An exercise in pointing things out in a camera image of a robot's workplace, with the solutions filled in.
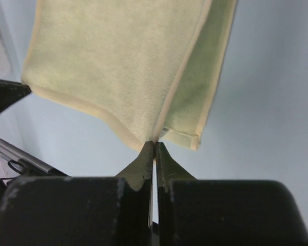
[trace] microfiber towel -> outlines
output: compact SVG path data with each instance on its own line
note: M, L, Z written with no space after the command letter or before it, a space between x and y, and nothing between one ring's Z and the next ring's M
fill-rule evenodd
M171 102L178 104L173 100L180 83L187 83L185 72L211 4L38 0L22 83L43 98L101 118L137 150L158 141L165 122L168 139L179 141L174 135L181 133L192 138L193 129L178 129L176 118L167 115ZM179 144L189 147L187 141Z

